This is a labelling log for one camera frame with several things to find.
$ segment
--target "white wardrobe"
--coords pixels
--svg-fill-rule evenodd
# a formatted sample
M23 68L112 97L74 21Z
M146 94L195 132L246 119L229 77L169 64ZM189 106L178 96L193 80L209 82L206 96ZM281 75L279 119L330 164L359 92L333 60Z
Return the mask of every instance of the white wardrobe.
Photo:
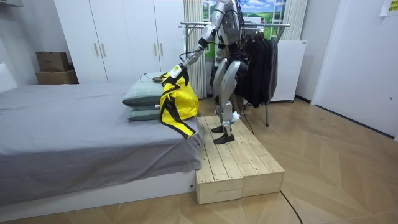
M55 5L80 83L134 83L144 73L180 63L183 0L55 0Z

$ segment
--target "mattress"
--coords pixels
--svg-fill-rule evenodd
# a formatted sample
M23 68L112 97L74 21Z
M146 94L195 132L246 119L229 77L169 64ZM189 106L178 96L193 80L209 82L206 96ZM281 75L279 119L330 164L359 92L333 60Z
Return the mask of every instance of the mattress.
M0 206L200 168L189 139L129 122L131 84L22 86L0 93Z

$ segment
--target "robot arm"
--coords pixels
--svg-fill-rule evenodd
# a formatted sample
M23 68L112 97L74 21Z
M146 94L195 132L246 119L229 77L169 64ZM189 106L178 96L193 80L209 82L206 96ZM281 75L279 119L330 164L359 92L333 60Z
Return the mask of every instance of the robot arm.
M223 21L226 9L229 8L229 6L232 4L231 1L232 0L217 0L215 10L211 14L211 24L208 24L203 29L201 38L198 41L197 46L191 53L187 54L186 60L183 63L176 65L169 72L171 79L178 80L179 78L184 76L185 80L188 80L187 69L189 65L194 64L199 59L209 42L215 37L218 29L221 26L221 22Z

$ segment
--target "wooden floor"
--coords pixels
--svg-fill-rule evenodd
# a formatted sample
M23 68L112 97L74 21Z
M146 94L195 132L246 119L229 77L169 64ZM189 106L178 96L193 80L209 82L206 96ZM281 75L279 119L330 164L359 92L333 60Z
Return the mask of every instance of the wooden floor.
M398 142L300 100L246 116L285 170L282 191L313 224L398 223ZM213 116L211 100L200 101ZM195 193L110 205L8 223L270 223L299 221L280 193L197 205Z

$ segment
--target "cardboard box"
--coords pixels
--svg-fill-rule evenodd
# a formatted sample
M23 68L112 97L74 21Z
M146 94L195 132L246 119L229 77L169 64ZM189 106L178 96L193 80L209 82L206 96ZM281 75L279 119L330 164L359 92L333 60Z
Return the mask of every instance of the cardboard box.
M36 52L40 71L64 72L69 70L67 53L65 52Z
M76 72L38 72L36 73L39 85L79 84Z

